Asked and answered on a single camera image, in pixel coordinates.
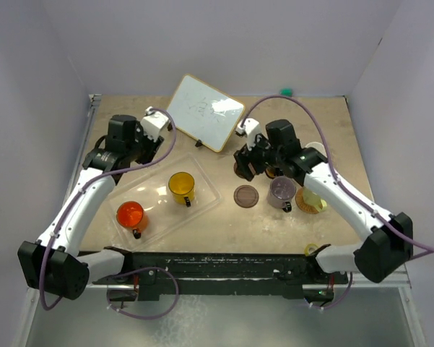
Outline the small whiteboard on stand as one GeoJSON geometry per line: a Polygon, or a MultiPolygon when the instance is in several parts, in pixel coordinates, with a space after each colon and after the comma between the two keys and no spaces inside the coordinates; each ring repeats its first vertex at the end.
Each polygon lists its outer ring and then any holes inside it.
{"type": "Polygon", "coordinates": [[[203,146],[219,153],[245,111],[239,100],[196,77],[182,77],[167,107],[175,126],[203,146]]]}

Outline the dark brown wooden coaster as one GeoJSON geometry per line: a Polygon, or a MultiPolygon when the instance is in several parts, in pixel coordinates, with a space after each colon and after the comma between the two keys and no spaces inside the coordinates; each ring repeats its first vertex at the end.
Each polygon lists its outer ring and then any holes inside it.
{"type": "Polygon", "coordinates": [[[240,170],[237,163],[234,163],[233,170],[234,170],[237,177],[242,178],[242,179],[245,178],[245,176],[243,175],[243,172],[240,170]]]}

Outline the purple cup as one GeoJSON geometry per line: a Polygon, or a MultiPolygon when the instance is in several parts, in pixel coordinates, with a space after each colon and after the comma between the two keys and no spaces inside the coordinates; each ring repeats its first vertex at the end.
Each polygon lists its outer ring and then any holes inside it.
{"type": "Polygon", "coordinates": [[[267,202],[274,208],[283,210],[285,213],[292,211],[292,200],[297,188],[292,179],[278,176],[269,185],[267,202]]]}

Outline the dark brown ringed coaster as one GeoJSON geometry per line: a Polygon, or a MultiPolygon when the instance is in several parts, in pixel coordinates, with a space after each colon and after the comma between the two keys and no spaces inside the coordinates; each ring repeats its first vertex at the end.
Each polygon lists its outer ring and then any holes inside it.
{"type": "Polygon", "coordinates": [[[259,201],[259,193],[250,185],[241,185],[233,193],[235,203],[242,208],[254,207],[259,201]]]}

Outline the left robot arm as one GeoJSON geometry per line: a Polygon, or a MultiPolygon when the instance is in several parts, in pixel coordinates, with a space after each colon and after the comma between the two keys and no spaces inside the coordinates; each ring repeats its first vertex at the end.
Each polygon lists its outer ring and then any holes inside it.
{"type": "Polygon", "coordinates": [[[86,155],[60,212],[37,241],[25,241],[17,251],[29,287],[75,300],[86,285],[102,278],[110,276],[117,283],[133,278],[134,266],[126,261],[125,251],[107,247],[80,256],[79,248],[95,214],[131,163],[156,163],[155,154],[164,141],[160,131],[168,122],[166,115],[151,108],[141,120],[130,115],[110,118],[107,133],[86,155]]]}

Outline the white cup black handle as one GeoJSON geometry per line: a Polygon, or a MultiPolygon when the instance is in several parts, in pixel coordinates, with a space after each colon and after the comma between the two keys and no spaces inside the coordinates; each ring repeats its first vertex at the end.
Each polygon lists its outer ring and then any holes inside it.
{"type": "Polygon", "coordinates": [[[270,179],[273,179],[273,178],[275,178],[277,175],[276,175],[276,170],[274,169],[274,168],[267,168],[266,170],[265,170],[265,174],[270,178],[270,179]]]}

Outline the yellow transparent cup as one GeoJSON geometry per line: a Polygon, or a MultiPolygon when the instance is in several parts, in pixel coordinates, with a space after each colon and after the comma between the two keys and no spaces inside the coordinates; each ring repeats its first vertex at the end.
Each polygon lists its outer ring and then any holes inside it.
{"type": "Polygon", "coordinates": [[[195,180],[188,172],[174,173],[168,181],[173,200],[179,205],[190,207],[195,198],[195,180]]]}

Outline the green object at wall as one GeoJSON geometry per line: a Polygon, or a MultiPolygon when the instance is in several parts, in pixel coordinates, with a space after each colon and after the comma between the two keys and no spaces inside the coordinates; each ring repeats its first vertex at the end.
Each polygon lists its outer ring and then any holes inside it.
{"type": "Polygon", "coordinates": [[[279,92],[280,95],[292,97],[293,96],[293,90],[291,88],[283,88],[279,92]]]}

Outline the woven rattan coaster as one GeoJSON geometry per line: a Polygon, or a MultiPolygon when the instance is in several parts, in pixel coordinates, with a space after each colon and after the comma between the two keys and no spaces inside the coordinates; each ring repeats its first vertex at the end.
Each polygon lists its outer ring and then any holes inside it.
{"type": "Polygon", "coordinates": [[[303,202],[303,188],[305,188],[305,187],[301,187],[298,190],[298,192],[296,193],[296,195],[295,195],[295,203],[296,203],[296,205],[298,206],[298,208],[300,210],[302,210],[303,212],[307,213],[305,211],[305,205],[304,205],[304,202],[303,202]]]}

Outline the pale yellow cup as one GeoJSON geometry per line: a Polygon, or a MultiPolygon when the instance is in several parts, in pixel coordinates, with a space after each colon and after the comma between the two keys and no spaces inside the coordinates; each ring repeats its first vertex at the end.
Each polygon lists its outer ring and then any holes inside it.
{"type": "Polygon", "coordinates": [[[310,214],[321,213],[327,208],[326,201],[307,188],[303,188],[303,202],[305,211],[310,214]]]}

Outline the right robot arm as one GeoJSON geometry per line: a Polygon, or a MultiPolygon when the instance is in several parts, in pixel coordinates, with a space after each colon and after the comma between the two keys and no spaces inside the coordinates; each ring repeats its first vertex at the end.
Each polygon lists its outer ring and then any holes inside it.
{"type": "Polygon", "coordinates": [[[302,147],[293,125],[280,119],[261,127],[254,119],[240,122],[235,130],[246,144],[235,152],[235,170],[251,181],[267,168],[276,168],[302,188],[326,201],[355,230],[360,242],[348,246],[326,245],[313,253],[307,275],[323,283],[332,273],[360,272],[374,283],[382,282],[410,260],[413,223],[405,213],[397,215],[378,206],[329,167],[327,158],[312,147],[302,147]]]}

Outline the yellow tape roll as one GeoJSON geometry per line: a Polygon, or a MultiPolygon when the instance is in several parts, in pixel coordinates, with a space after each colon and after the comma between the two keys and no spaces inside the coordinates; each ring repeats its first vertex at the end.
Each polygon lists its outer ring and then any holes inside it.
{"type": "Polygon", "coordinates": [[[318,245],[308,244],[304,249],[304,254],[306,257],[315,257],[318,253],[318,245]]]}

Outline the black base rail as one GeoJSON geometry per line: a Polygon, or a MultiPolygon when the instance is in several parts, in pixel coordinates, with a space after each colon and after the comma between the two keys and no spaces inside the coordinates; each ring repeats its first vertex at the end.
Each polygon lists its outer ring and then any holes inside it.
{"type": "Polygon", "coordinates": [[[332,284],[344,285],[345,273],[328,274],[303,254],[132,252],[120,278],[104,277],[98,285],[138,285],[138,300],[162,295],[281,296],[329,301],[332,284]]]}

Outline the orange transparent cup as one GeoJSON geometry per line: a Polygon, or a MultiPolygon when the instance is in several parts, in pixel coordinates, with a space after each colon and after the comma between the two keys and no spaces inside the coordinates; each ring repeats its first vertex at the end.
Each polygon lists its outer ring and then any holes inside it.
{"type": "Polygon", "coordinates": [[[140,239],[149,225],[149,217],[144,208],[135,201],[123,203],[116,212],[118,224],[129,230],[135,239],[140,239]]]}

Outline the pink cup white inside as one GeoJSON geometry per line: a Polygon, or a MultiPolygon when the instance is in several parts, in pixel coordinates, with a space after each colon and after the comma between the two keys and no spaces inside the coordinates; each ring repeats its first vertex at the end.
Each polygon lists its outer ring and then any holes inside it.
{"type": "Polygon", "coordinates": [[[326,155],[325,147],[320,142],[309,142],[306,145],[306,147],[312,147],[312,148],[316,149],[317,151],[319,151],[320,153],[322,153],[323,155],[326,155]]]}

